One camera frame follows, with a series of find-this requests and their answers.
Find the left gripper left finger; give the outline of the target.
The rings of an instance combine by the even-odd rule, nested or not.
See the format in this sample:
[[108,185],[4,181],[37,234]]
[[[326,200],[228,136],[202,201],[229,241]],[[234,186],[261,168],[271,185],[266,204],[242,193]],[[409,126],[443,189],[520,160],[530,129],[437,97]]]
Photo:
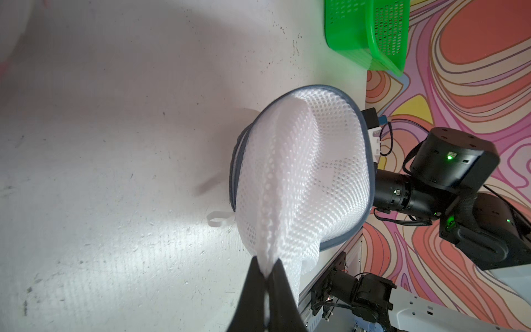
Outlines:
[[265,280],[257,258],[253,257],[228,332],[265,331]]

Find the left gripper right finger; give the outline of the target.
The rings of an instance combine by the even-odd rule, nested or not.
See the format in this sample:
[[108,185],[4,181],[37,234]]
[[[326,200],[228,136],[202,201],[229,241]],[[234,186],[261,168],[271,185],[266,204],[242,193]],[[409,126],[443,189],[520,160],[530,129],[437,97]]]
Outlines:
[[270,311],[268,330],[305,332],[306,327],[295,303],[282,260],[275,262],[268,276],[267,287]]

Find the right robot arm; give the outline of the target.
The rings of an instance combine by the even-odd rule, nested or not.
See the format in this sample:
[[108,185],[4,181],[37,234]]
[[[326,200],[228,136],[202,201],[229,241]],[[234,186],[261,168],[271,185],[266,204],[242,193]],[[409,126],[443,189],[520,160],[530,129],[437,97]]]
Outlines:
[[[530,222],[486,181],[500,161],[495,146],[435,127],[405,157],[401,173],[376,172],[376,212],[407,215],[405,226],[439,222],[439,237],[482,271],[530,300]],[[310,330],[336,308],[358,331],[500,331],[499,325],[423,300],[372,273],[349,275],[341,253],[315,281],[302,314]]]

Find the green plastic basket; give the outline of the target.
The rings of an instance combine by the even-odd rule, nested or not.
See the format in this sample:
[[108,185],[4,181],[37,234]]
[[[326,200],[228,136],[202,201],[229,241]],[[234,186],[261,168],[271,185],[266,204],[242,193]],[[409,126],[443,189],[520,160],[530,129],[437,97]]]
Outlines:
[[407,58],[410,9],[407,0],[326,0],[326,43],[368,71],[401,76]]

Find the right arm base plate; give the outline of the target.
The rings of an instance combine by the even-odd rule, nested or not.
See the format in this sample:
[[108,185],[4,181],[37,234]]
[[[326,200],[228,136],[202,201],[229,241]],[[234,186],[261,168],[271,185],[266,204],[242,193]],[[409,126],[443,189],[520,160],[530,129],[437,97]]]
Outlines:
[[323,307],[330,307],[329,298],[332,296],[333,276],[336,272],[343,272],[346,267],[346,253],[340,252],[337,257],[324,269],[310,290],[310,310],[313,316],[318,316]]

